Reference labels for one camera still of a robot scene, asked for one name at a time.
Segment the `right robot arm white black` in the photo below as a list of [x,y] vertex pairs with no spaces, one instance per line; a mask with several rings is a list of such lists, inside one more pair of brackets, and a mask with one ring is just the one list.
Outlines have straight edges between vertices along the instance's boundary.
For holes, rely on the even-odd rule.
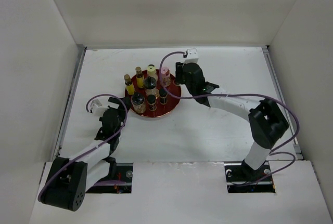
[[275,143],[289,128],[276,101],[232,97],[219,85],[206,81],[202,69],[194,62],[177,62],[175,68],[176,83],[185,85],[199,104],[227,111],[249,123],[253,144],[242,161],[241,174],[247,180],[254,180]]

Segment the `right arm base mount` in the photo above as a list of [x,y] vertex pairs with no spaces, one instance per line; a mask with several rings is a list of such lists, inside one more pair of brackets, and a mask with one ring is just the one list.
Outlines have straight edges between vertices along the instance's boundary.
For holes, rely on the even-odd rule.
[[268,162],[250,176],[245,174],[241,163],[225,163],[224,169],[228,193],[275,193]]

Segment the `black cap spice jar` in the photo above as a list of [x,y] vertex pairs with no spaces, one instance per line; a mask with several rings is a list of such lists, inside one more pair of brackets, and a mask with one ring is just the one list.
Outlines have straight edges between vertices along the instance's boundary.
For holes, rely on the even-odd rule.
[[155,111],[157,109],[157,100],[155,95],[148,95],[147,103],[150,111]]
[[160,98],[160,104],[166,105],[168,102],[168,93],[166,90],[162,87],[159,89],[159,98]]
[[173,81],[173,83],[175,86],[181,86],[181,83],[176,79]]

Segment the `yellow label bottle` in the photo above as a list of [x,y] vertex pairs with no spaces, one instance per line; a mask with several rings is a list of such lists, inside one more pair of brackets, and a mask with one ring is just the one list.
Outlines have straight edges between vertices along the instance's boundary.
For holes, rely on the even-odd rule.
[[136,72],[137,86],[138,86],[138,88],[142,89],[142,88],[144,88],[144,75],[143,75],[141,67],[136,67],[135,72]]
[[125,81],[126,91],[127,91],[128,95],[130,95],[130,96],[134,95],[135,87],[133,85],[131,77],[128,74],[124,75],[124,81]]

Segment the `dark lid nut jar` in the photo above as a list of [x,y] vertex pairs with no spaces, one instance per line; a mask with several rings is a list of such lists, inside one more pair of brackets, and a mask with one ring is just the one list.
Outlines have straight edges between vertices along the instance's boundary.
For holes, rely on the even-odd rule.
[[131,97],[131,103],[136,113],[143,114],[146,111],[145,97],[141,93],[135,92]]

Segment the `yellow label bottle front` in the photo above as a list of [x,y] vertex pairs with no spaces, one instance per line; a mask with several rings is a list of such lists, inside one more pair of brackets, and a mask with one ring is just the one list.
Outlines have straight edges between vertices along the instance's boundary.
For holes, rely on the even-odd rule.
[[126,91],[127,91],[128,95],[130,95],[130,96],[134,95],[135,87],[133,85],[131,77],[128,74],[124,75],[124,81],[125,81]]

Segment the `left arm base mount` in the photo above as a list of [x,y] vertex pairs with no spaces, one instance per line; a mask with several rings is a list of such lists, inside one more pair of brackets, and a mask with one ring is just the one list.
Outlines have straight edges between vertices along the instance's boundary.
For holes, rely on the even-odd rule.
[[132,193],[133,163],[117,163],[113,157],[104,159],[109,165],[108,175],[99,179],[86,193],[128,194]]

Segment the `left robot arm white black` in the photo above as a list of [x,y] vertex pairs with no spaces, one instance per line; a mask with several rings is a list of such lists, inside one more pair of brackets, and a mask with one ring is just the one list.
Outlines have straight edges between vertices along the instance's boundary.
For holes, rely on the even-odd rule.
[[94,96],[85,106],[87,112],[98,115],[102,122],[96,138],[77,155],[54,159],[45,185],[37,196],[40,203],[74,212],[95,183],[101,179],[107,182],[115,179],[117,164],[111,155],[119,144],[131,100],[109,94],[108,101],[117,104],[117,108],[113,108],[104,107],[97,98]]

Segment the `black grinder top jar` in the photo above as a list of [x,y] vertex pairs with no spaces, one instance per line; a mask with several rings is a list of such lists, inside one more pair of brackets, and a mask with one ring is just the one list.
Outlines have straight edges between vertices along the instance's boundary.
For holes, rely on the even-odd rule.
[[157,81],[154,77],[148,76],[144,79],[144,89],[146,96],[154,95],[159,97],[159,90],[157,89]]

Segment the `cream squeeze bottle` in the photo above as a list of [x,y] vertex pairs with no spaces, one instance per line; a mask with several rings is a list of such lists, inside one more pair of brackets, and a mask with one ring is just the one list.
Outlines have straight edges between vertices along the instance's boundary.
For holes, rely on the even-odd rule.
[[157,70],[156,67],[153,64],[149,64],[147,67],[147,76],[148,77],[153,77],[156,82],[158,81],[158,74],[157,74]]

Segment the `pink lid spice jar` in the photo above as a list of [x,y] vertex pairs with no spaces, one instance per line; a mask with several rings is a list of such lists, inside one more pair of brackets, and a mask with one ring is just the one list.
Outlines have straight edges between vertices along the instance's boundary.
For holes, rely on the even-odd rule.
[[163,87],[168,87],[171,84],[171,75],[170,75],[170,69],[167,67],[162,67],[160,70],[160,84]]

